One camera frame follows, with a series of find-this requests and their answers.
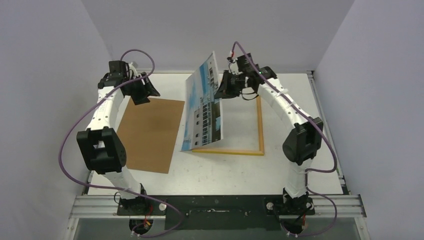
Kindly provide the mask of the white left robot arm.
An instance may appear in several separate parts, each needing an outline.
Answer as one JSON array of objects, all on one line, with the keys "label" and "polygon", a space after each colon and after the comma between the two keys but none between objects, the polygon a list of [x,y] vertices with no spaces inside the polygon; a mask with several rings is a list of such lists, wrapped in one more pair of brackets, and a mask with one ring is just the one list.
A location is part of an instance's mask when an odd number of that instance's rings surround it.
[{"label": "white left robot arm", "polygon": [[120,195],[118,215],[146,215],[152,203],[145,198],[146,190],[135,180],[126,166],[127,153],[114,126],[124,97],[135,105],[149,103],[149,97],[160,96],[147,77],[137,72],[134,62],[113,60],[109,71],[97,84],[100,104],[85,130],[79,131],[76,141],[86,167],[108,179]]}]

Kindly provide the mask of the aluminium rail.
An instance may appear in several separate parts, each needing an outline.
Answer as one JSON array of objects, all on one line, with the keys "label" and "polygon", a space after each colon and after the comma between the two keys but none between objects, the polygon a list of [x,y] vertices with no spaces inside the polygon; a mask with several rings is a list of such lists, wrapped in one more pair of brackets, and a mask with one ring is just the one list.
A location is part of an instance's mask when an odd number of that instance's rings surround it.
[{"label": "aluminium rail", "polygon": [[[320,196],[311,195],[316,217],[332,217],[334,206],[332,203]],[[330,195],[336,204],[337,216],[339,218],[365,217],[366,212],[360,195]],[[112,195],[82,195],[77,196],[71,209],[71,219],[141,219],[144,215],[130,215],[118,212],[121,207],[115,202]]]}]

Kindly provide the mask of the sky and building photo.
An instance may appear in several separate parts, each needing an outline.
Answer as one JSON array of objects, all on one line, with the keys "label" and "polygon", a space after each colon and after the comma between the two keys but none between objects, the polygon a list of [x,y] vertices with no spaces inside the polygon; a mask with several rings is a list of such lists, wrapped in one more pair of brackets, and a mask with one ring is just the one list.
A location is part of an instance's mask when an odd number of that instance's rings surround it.
[{"label": "sky and building photo", "polygon": [[218,65],[213,51],[185,80],[185,128],[182,151],[191,151],[224,138]]}]

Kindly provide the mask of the brown cardboard backing board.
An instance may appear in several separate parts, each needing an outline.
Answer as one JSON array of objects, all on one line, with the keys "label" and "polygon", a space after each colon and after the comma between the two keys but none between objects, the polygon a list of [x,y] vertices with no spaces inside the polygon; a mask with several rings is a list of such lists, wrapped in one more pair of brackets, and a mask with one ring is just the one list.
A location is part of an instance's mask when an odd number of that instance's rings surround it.
[{"label": "brown cardboard backing board", "polygon": [[117,131],[128,169],[169,172],[184,106],[184,101],[162,98],[140,105],[128,102]]}]

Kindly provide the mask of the yellow wooden picture frame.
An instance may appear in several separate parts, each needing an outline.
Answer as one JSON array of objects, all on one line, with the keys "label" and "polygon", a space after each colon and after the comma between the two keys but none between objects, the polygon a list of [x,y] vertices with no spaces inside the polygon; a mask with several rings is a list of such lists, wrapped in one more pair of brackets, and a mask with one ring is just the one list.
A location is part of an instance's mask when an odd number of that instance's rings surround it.
[{"label": "yellow wooden picture frame", "polygon": [[194,153],[263,156],[265,154],[261,98],[224,99],[222,139],[192,149]]}]

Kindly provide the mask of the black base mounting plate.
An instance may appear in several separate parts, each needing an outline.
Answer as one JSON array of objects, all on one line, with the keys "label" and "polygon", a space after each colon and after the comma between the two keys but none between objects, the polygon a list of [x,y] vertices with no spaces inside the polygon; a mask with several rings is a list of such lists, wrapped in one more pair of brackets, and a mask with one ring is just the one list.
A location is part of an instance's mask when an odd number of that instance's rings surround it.
[{"label": "black base mounting plate", "polygon": [[149,229],[163,220],[165,230],[248,230],[278,231],[281,224],[300,227],[305,216],[313,216],[310,197],[295,203],[277,195],[157,195],[160,201],[143,199],[129,203],[120,199],[116,215],[138,217],[129,226]]}]

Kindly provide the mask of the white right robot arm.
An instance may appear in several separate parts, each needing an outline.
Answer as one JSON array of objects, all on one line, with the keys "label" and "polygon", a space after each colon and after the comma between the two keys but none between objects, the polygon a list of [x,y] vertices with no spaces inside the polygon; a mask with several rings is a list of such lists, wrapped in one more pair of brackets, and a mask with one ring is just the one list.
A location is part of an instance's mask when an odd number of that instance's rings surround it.
[{"label": "white right robot arm", "polygon": [[282,151],[289,161],[287,183],[283,189],[283,194],[289,197],[283,199],[282,207],[286,213],[294,215],[303,207],[300,197],[307,194],[306,170],[321,148],[322,120],[311,117],[299,107],[270,67],[252,65],[250,54],[239,57],[231,54],[227,61],[228,69],[223,72],[214,97],[232,99],[242,95],[244,89],[251,88],[282,122],[291,126],[282,144]]}]

